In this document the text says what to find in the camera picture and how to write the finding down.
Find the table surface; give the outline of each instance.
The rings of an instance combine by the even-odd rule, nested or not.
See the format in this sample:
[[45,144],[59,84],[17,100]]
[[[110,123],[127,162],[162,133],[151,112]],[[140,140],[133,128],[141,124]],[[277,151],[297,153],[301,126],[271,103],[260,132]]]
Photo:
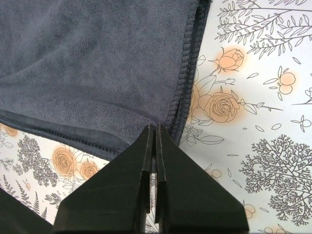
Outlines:
[[[254,233],[312,229],[311,28],[310,0],[211,5],[180,147],[244,204]],[[107,163],[0,126],[0,186],[50,223]]]

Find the orange rose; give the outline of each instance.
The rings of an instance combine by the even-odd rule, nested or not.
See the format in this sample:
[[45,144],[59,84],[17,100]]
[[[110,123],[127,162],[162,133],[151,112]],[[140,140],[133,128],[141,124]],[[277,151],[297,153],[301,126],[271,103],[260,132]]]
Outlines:
[[82,178],[88,180],[92,176],[94,176],[98,171],[98,166],[93,162],[84,162],[84,163],[77,163],[77,170],[80,172]]
[[10,128],[6,125],[3,125],[3,126],[4,126],[5,131],[9,134],[9,136],[16,137],[16,135],[18,134],[18,131],[16,129]]
[[195,118],[199,120],[209,120],[210,118],[219,123],[230,122],[234,119],[239,109],[238,103],[230,94],[215,93],[203,95],[198,100],[199,108],[193,112]]
[[226,53],[223,53],[219,60],[214,60],[218,65],[218,68],[225,70],[236,70],[244,61],[244,55],[240,50],[232,49]]
[[54,151],[52,161],[55,170],[65,178],[72,177],[76,170],[76,158],[72,152],[59,148]]

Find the terry cloth fabric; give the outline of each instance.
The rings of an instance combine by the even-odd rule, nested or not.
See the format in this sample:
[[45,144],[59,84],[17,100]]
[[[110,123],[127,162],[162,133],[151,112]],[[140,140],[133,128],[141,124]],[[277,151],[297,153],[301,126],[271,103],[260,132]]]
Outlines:
[[0,122],[112,159],[179,143],[209,0],[0,2]]

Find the gray towel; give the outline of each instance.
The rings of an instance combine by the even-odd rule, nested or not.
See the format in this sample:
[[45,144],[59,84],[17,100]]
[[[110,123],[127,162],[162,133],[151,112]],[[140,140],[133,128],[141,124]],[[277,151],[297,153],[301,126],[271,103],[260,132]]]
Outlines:
[[1,0],[0,122],[104,159],[179,143],[209,0]]

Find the folded towel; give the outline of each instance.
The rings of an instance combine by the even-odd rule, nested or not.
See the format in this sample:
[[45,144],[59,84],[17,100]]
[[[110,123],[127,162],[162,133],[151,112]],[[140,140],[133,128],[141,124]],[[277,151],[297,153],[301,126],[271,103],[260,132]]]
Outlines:
[[209,0],[2,0],[0,122],[112,159],[146,124],[176,144]]

